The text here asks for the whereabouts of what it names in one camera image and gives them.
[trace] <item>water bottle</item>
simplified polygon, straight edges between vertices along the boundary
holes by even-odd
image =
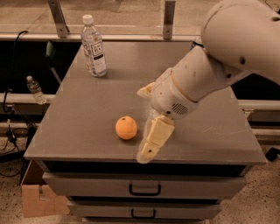
[[[29,88],[30,92],[34,96],[37,104],[44,104],[46,103],[46,97],[42,92],[42,89],[39,83],[32,78],[32,76],[28,75],[27,79],[27,87]]]
[[[102,77],[107,73],[102,35],[96,29],[91,15],[82,17],[84,29],[81,33],[81,43],[87,59],[87,69],[94,77]]]

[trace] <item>orange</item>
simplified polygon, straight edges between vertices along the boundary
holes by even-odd
[[[130,116],[121,117],[115,124],[116,134],[124,140],[129,140],[137,134],[137,123]]]

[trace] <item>black drawer handle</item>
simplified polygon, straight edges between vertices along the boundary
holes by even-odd
[[[129,193],[133,196],[158,196],[161,193],[161,185],[157,185],[157,192],[133,192],[132,184],[129,184]]]
[[[156,217],[156,210],[152,211],[152,216],[136,216],[134,215],[134,209],[131,209],[131,217],[134,219],[155,219]]]

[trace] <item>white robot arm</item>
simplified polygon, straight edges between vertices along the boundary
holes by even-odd
[[[280,16],[257,0],[224,0],[206,15],[203,46],[138,91],[151,101],[137,161],[150,162],[174,130],[207,95],[250,74],[280,84]]]

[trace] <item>cardboard box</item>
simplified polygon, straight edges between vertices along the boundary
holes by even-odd
[[[43,173],[35,161],[30,162],[21,185],[24,217],[69,214],[67,197],[57,196],[42,179]]]

